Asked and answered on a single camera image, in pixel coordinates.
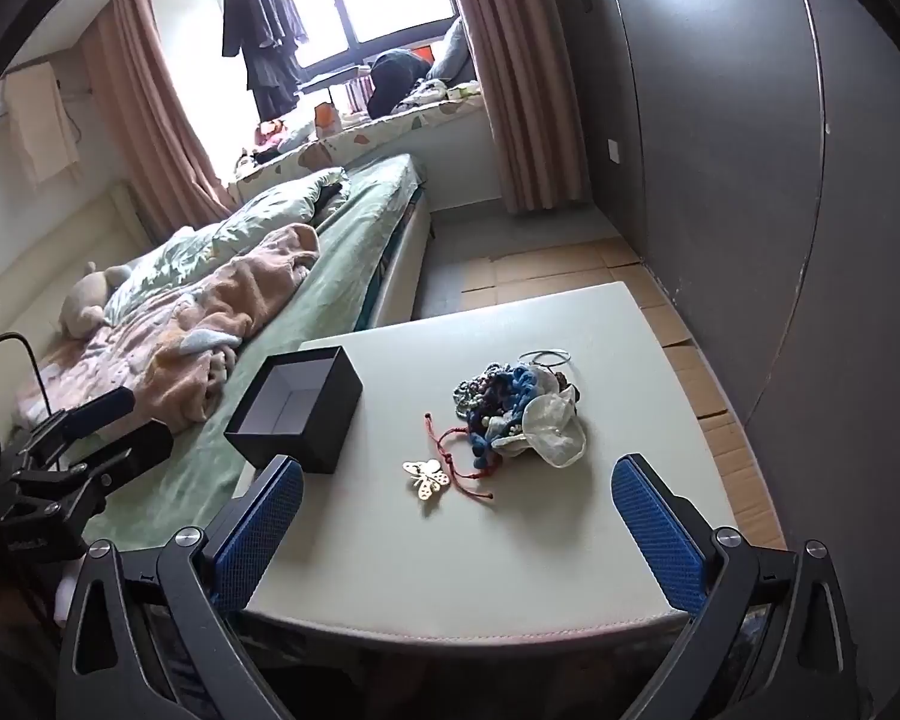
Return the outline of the black jewelry box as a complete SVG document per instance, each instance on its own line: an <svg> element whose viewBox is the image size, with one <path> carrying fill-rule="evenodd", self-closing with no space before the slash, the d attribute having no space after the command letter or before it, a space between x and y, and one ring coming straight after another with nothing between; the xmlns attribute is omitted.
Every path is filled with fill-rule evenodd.
<svg viewBox="0 0 900 720"><path fill-rule="evenodd" d="M287 455L306 473L333 475L361 395L342 346L268 356L224 437L256 470Z"/></svg>

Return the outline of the white organza scrunchie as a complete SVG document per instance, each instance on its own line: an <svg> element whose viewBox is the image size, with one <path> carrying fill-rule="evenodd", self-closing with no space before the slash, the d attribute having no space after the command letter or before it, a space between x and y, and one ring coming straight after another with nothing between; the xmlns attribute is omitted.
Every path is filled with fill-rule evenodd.
<svg viewBox="0 0 900 720"><path fill-rule="evenodd" d="M494 439L491 447L504 458L533 452L558 470L577 463L587 452L587 433L577 414L575 388L533 398L523 410L518 431Z"/></svg>

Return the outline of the thin silver ring bangle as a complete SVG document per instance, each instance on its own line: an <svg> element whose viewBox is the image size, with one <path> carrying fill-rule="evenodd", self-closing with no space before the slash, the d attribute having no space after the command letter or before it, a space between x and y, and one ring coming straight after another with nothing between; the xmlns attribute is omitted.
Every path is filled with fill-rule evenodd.
<svg viewBox="0 0 900 720"><path fill-rule="evenodd" d="M572 355L566 349L530 349L518 356L521 364L526 366L546 367L546 369L556 369L556 367L569 366L572 362Z"/></svg>

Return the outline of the gold butterfly hair clip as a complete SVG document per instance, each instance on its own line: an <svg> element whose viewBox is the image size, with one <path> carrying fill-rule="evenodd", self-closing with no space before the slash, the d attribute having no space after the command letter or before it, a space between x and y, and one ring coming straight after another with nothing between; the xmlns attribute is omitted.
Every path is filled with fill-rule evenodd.
<svg viewBox="0 0 900 720"><path fill-rule="evenodd" d="M450 476L447 475L440 461L435 458L423 461L405 461L401 468L413 481L414 491L421 502L429 500L450 486Z"/></svg>

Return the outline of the pink fleece blanket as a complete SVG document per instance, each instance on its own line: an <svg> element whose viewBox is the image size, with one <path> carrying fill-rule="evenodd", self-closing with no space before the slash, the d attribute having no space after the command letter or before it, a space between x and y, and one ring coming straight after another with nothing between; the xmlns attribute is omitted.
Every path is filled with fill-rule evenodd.
<svg viewBox="0 0 900 720"><path fill-rule="evenodd" d="M240 348L283 312L319 258L317 231L292 223L196 283L160 291L92 338L69 338L58 317L58 336L14 394L14 426L37 426L116 387L136 400L121 429L155 418L180 433L208 421Z"/></svg>

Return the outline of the beige plush toy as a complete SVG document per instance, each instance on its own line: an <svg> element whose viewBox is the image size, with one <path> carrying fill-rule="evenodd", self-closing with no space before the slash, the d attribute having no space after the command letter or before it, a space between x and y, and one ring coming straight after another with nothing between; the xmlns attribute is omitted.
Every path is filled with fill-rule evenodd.
<svg viewBox="0 0 900 720"><path fill-rule="evenodd" d="M59 311L61 330L73 340L87 340L99 328L109 327L107 302L130 276L129 265L100 270L94 262L87 262L84 277L69 289Z"/></svg>

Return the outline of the pink curtain left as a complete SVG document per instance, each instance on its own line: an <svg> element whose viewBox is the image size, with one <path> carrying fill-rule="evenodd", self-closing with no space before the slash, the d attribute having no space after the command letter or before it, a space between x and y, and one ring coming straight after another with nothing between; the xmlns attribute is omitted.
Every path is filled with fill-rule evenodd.
<svg viewBox="0 0 900 720"><path fill-rule="evenodd" d="M80 36L79 48L95 104L130 170L139 213L154 239L225 220L235 202L176 94L152 0L110 0Z"/></svg>

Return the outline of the pink curtain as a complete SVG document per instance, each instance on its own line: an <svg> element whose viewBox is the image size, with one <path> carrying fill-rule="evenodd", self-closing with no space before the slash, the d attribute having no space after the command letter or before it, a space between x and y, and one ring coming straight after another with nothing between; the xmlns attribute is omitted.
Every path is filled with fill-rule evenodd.
<svg viewBox="0 0 900 720"><path fill-rule="evenodd" d="M235 202L176 94L152 0L110 0L80 36L79 48L95 104L130 170L139 213L154 239L225 220Z"/></svg>
<svg viewBox="0 0 900 720"><path fill-rule="evenodd" d="M589 198L566 48L553 0L458 0L510 213Z"/></svg>

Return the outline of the green sheet bed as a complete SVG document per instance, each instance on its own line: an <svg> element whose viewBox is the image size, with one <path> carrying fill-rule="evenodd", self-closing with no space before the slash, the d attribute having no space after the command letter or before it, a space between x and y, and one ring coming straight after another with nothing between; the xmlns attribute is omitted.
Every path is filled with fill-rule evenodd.
<svg viewBox="0 0 900 720"><path fill-rule="evenodd" d="M112 494L102 514L89 520L86 539L108 538L128 550L150 548L176 528L208 523L244 471L244 457L224 431L263 361L306 341L356 330L372 314L377 271L424 199L424 172L411 156L398 154L346 174L349 195L334 195L310 223L320 244L317 265L283 312L240 348L212 416L180 433L170 429L170 457ZM149 420L130 429L121 429L118 421L80 440L68 450L69 460L82 460Z"/></svg>

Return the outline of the green floral duvet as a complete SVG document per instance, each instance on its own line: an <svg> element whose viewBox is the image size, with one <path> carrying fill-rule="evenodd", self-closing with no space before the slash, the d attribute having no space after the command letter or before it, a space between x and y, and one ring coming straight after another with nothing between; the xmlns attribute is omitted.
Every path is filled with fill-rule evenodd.
<svg viewBox="0 0 900 720"><path fill-rule="evenodd" d="M167 242L130 263L130 277L105 304L107 322L116 325L125 320L160 291L207 277L279 227L312 223L317 211L334 195L343 199L349 195L349 179L342 167L329 167L267 188L219 223L199 229L180 227Z"/></svg>

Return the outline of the beige hanging towel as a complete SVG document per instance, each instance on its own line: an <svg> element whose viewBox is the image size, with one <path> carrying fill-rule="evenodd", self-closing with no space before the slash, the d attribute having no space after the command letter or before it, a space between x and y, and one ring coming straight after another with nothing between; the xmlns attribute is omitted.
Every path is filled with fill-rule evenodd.
<svg viewBox="0 0 900 720"><path fill-rule="evenodd" d="M4 76L2 100L11 140L33 188L79 164L76 137L48 62Z"/></svg>

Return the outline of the window seat patterned cushion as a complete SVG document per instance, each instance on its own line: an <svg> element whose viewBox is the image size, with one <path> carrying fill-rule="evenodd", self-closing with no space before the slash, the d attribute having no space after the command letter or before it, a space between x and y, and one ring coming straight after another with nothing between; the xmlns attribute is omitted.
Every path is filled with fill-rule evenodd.
<svg viewBox="0 0 900 720"><path fill-rule="evenodd" d="M331 137L310 140L286 153L279 153L274 160L238 174L232 188L238 184L258 181L265 176L306 176L310 172L329 167L345 166L403 135L425 128L441 127L484 109L484 96L477 86L463 88L463 96L458 96L458 88L452 88L452 93L452 98L439 99L425 106L414 106L370 124L348 128Z"/></svg>

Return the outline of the cardboard floor sheets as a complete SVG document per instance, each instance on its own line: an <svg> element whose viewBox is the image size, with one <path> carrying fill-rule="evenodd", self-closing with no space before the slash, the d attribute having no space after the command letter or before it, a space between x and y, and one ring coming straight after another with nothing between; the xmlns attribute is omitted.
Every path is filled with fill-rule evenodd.
<svg viewBox="0 0 900 720"><path fill-rule="evenodd" d="M626 285L676 372L741 532L758 546L782 548L781 524L745 429L733 416L685 322L624 239L616 236L470 260L463 265L460 307L481 309L615 281Z"/></svg>

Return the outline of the pink curtain right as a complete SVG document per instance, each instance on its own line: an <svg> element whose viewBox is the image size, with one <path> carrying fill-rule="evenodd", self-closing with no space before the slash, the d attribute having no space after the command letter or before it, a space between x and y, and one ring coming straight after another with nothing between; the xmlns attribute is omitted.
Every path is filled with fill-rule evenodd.
<svg viewBox="0 0 900 720"><path fill-rule="evenodd" d="M589 198L566 48L553 0L458 0L510 213Z"/></svg>

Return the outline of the dark hanging clothes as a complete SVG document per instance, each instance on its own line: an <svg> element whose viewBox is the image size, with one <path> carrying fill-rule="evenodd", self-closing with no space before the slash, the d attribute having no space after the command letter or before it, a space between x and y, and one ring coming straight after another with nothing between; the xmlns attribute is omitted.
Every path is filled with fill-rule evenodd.
<svg viewBox="0 0 900 720"><path fill-rule="evenodd" d="M292 112L307 78L297 49L308 41L294 0L224 0L222 18L222 55L244 57L260 122Z"/></svg>

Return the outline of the black bag on sill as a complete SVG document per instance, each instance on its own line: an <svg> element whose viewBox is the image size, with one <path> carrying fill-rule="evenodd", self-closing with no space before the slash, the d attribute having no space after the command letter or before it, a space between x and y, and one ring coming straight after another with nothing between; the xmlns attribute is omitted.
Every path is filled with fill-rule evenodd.
<svg viewBox="0 0 900 720"><path fill-rule="evenodd" d="M413 91L416 83L427 76L432 64L408 49L393 49L380 54L370 67L374 93L367 103L372 119L390 115Z"/></svg>

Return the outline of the dark grey wardrobe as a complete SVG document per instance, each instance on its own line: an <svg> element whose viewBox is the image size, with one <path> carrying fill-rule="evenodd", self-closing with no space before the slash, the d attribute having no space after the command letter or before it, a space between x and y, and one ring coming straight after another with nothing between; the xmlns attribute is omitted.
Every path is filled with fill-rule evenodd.
<svg viewBox="0 0 900 720"><path fill-rule="evenodd" d="M556 0L596 203L900 690L900 0Z"/></svg>

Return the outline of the grey pillow on sill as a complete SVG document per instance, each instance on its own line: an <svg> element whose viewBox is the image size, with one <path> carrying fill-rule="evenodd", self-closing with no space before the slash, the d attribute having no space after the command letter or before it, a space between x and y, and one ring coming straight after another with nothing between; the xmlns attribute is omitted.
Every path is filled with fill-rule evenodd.
<svg viewBox="0 0 900 720"><path fill-rule="evenodd" d="M463 18L453 21L443 36L445 52L427 72L427 80L440 80L445 86L457 86L476 80L476 69L471 57L470 39Z"/></svg>

